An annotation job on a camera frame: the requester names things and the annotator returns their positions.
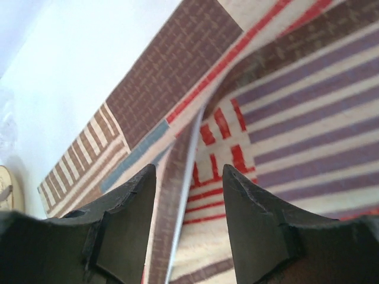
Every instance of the striped towel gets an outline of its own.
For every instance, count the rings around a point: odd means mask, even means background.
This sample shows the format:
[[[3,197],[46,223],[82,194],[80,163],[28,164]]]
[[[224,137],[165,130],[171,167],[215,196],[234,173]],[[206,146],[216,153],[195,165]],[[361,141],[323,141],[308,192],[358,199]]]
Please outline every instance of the striped towel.
[[[184,0],[38,187],[61,217],[157,165],[144,283],[236,283],[221,174],[379,209],[379,0]]]

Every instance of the cloth fold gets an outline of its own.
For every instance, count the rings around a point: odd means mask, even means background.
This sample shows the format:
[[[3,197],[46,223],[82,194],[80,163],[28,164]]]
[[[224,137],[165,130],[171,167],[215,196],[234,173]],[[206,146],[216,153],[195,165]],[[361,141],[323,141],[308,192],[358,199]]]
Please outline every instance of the cloth fold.
[[[379,1],[184,0],[38,187],[61,217],[157,165],[144,283],[236,283],[222,167],[379,209]]]

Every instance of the plastic bag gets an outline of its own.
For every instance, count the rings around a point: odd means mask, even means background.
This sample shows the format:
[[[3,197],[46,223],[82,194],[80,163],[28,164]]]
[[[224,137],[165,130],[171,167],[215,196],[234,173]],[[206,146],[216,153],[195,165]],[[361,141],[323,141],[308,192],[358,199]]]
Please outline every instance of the plastic bag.
[[[14,119],[14,95],[0,89],[0,160],[5,161],[13,152],[17,140]]]

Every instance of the beige round object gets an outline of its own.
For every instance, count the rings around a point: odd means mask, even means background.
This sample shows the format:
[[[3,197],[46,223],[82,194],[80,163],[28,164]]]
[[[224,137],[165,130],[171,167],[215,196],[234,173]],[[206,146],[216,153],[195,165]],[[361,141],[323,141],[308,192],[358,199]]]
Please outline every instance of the beige round object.
[[[0,166],[0,211],[25,211],[24,195],[14,175]]]

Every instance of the striped cloth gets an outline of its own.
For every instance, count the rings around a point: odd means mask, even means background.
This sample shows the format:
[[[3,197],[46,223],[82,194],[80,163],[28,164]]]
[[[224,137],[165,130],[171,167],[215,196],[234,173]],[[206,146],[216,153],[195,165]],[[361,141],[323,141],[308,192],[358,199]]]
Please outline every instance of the striped cloth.
[[[378,0],[184,0],[38,190],[61,217],[153,163],[144,283],[236,283],[223,165],[320,215],[378,213],[378,79]]]

